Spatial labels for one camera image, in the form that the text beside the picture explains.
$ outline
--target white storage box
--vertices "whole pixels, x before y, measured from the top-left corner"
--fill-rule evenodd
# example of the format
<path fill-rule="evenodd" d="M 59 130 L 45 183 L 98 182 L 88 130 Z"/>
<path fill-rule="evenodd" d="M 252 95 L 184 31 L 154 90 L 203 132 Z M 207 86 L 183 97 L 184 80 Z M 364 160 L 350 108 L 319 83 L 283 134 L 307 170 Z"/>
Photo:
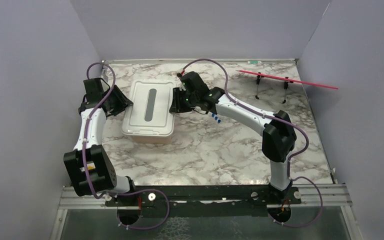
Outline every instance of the white storage box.
<path fill-rule="evenodd" d="M 135 80 L 121 131 L 137 143 L 171 144 L 175 116 L 169 113 L 175 80 Z"/>

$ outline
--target marble tabletop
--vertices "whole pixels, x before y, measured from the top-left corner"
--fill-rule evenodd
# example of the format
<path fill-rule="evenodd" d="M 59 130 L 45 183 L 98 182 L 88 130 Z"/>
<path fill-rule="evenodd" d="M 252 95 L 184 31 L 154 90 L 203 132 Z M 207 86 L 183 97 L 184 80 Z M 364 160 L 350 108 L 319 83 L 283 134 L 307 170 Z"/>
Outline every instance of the marble tabletop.
<path fill-rule="evenodd" d="M 184 63 L 119 63 L 111 64 L 116 85 L 128 96 L 130 84 L 137 79 L 177 79 L 176 71 Z M 248 70 L 299 80 L 294 63 L 222 63 L 229 75 L 228 90 L 241 101 L 260 109 L 289 114 L 291 121 L 308 135 L 306 152 L 293 158 L 291 176 L 305 176 L 319 184 L 332 183 L 330 170 L 315 126 L 304 88 L 289 84 L 287 101 L 284 82 L 263 78 L 256 99 L 256 76 L 239 73 Z M 195 63 L 186 71 L 195 71 L 209 88 L 225 83 L 222 70 L 212 63 Z M 109 83 L 111 72 L 107 72 Z M 197 112 L 176 114 L 172 144 L 155 145 L 132 141 L 122 134 L 124 114 L 109 117 L 103 133 L 103 146 L 117 175 L 131 177 L 136 185 L 246 185 L 268 184 L 270 163 L 263 155 L 262 138 L 250 128 L 227 117 L 221 123 L 210 115 Z M 305 145 L 296 131 L 295 150 Z"/>

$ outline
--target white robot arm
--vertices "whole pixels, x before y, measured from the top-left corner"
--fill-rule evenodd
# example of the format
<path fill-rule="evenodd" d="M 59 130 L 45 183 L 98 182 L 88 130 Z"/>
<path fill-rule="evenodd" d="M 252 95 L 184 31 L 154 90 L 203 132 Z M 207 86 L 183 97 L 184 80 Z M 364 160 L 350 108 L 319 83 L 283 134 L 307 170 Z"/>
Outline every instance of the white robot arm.
<path fill-rule="evenodd" d="M 199 107 L 203 111 L 234 119 L 256 131 L 262 136 L 262 152 L 270 160 L 269 185 L 274 191 L 279 192 L 280 196 L 284 195 L 292 185 L 287 159 L 294 149 L 297 135 L 292 126 L 262 116 L 272 116 L 290 123 L 288 114 L 284 111 L 278 113 L 265 111 L 245 102 L 241 102 L 245 108 L 239 106 L 239 99 L 234 96 L 228 97 L 219 87 L 209 89 L 199 74 L 194 71 L 185 75 L 180 74 L 178 77 L 182 82 L 182 89 L 173 89 L 174 97 L 170 112 L 190 112 Z"/>
<path fill-rule="evenodd" d="M 107 117 L 115 116 L 123 112 L 128 106 L 131 106 L 133 102 L 115 85 L 105 102 L 98 106 L 93 115 L 90 116 L 93 109 L 108 93 L 108 90 L 104 91 L 102 81 L 103 79 L 101 78 L 92 78 L 83 81 L 86 90 L 86 101 L 83 101 L 78 109 L 81 116 L 80 133 L 73 151 L 64 154 L 65 168 L 67 169 L 74 190 L 79 196 L 92 194 L 82 159 L 84 142 L 86 142 L 86 167 L 96 192 L 112 190 L 117 193 L 127 193 L 134 187 L 133 181 L 129 177 L 116 175 L 114 166 L 102 146 L 104 125 Z M 87 126 L 87 135 L 85 136 L 87 120 L 89 120 L 89 123 Z"/>

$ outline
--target purple wall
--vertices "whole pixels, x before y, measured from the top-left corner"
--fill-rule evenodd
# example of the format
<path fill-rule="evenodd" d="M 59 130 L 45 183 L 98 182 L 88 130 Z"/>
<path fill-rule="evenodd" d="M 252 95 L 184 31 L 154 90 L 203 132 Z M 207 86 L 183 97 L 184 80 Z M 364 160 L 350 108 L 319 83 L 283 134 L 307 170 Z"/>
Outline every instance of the purple wall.
<path fill-rule="evenodd" d="M 71 0 L 105 60 L 300 58 L 331 0 Z"/>
<path fill-rule="evenodd" d="M 0 0 L 0 240 L 49 238 L 98 60 L 68 0 Z"/>
<path fill-rule="evenodd" d="M 333 0 L 298 62 L 331 167 L 365 239 L 384 239 L 384 0 Z"/>

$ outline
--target screw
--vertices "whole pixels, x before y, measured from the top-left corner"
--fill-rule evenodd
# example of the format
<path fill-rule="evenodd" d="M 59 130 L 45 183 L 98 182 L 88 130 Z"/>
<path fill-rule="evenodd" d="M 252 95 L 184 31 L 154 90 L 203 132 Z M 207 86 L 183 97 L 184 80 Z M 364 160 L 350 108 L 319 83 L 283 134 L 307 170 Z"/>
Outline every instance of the screw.
<path fill-rule="evenodd" d="M 113 199 L 113 197 L 110 195 L 105 195 L 104 199 L 105 199 L 105 201 L 109 202 Z"/>
<path fill-rule="evenodd" d="M 148 195 L 148 199 L 149 199 L 151 202 L 154 201 L 155 198 L 156 198 L 155 193 L 150 193 L 150 194 Z"/>
<path fill-rule="evenodd" d="M 258 199 L 258 193 L 256 193 L 255 191 L 251 193 L 251 198 L 254 199 L 254 200 L 257 200 Z"/>
<path fill-rule="evenodd" d="M 293 193 L 293 196 L 296 198 L 296 199 L 300 199 L 301 198 L 301 193 L 299 191 L 295 191 Z"/>

